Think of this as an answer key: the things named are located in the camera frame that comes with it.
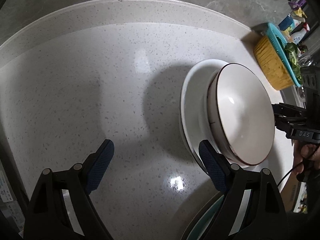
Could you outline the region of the red floral bowl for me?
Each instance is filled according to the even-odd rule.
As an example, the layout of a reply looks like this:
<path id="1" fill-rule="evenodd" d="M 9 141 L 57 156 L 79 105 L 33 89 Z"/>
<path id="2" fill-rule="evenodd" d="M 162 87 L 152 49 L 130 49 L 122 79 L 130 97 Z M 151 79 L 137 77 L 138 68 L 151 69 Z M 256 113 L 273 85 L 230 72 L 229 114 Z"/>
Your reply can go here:
<path id="1" fill-rule="evenodd" d="M 213 77 L 204 96 L 210 131 L 220 152 L 247 166 L 262 163 L 274 141 L 268 93 L 247 67 L 229 63 Z"/>

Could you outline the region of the silver kitchen appliance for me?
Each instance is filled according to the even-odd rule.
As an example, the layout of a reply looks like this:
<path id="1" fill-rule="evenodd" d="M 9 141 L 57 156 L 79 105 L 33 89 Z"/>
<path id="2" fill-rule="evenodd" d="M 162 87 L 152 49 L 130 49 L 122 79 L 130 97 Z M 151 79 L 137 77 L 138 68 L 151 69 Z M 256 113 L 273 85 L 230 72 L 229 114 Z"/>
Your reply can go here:
<path id="1" fill-rule="evenodd" d="M 25 217 L 1 163 L 1 239 L 23 239 Z"/>

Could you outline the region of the purple kitchen tool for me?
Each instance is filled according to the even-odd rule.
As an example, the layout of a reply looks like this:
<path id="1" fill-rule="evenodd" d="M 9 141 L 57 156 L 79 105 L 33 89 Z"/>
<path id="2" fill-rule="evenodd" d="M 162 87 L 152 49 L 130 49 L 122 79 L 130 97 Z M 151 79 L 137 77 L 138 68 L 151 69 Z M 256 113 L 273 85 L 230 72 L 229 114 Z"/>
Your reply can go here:
<path id="1" fill-rule="evenodd" d="M 289 6 L 292 10 L 298 10 L 306 3 L 306 0 L 292 0 L 289 1 Z"/>

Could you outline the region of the teal floral top plate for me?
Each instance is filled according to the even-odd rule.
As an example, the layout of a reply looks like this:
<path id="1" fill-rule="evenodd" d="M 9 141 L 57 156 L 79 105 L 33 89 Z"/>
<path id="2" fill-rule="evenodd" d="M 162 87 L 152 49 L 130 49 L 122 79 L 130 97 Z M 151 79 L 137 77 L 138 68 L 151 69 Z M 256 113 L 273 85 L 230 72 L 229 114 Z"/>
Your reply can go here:
<path id="1" fill-rule="evenodd" d="M 185 229 L 181 240 L 200 239 L 206 228 L 208 227 L 210 221 L 218 211 L 222 201 L 223 194 L 221 192 L 218 192 L 200 209 L 196 216 L 191 220 L 191 222 Z"/>

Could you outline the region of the green leafy vegetables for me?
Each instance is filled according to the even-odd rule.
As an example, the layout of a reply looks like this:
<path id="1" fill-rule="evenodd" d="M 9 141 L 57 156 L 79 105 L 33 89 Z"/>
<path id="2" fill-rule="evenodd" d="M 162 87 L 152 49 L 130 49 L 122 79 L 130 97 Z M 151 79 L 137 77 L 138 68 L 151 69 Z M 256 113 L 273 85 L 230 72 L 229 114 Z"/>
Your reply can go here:
<path id="1" fill-rule="evenodd" d="M 293 70 L 293 73 L 299 83 L 301 83 L 301 66 L 299 64 L 298 60 L 298 47 L 294 43 L 287 43 L 285 46 L 285 54 L 287 57 L 287 60 L 289 61 L 289 64 Z"/>

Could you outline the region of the yellow teal colander basket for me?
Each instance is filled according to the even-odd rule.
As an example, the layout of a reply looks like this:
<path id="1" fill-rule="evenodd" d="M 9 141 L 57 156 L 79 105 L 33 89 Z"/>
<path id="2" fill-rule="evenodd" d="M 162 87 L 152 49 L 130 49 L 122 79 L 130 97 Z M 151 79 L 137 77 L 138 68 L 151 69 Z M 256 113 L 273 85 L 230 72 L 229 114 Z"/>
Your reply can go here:
<path id="1" fill-rule="evenodd" d="M 301 86 L 298 68 L 291 66 L 285 53 L 287 48 L 289 42 L 280 30 L 274 24 L 268 23 L 264 35 L 253 49 L 259 67 L 275 90 Z"/>

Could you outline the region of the large white bowl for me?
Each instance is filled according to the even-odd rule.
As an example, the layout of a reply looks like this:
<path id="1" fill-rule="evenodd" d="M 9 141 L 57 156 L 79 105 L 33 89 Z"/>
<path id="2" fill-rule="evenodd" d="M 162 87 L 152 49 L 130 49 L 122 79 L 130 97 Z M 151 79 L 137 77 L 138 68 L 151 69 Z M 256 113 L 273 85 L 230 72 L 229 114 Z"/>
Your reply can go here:
<path id="1" fill-rule="evenodd" d="M 186 75 L 180 93 L 180 133 L 185 147 L 200 168 L 205 166 L 199 155 L 199 143 L 207 139 L 218 150 L 210 130 L 205 96 L 219 70 L 227 65 L 218 59 L 203 60 L 195 64 Z"/>

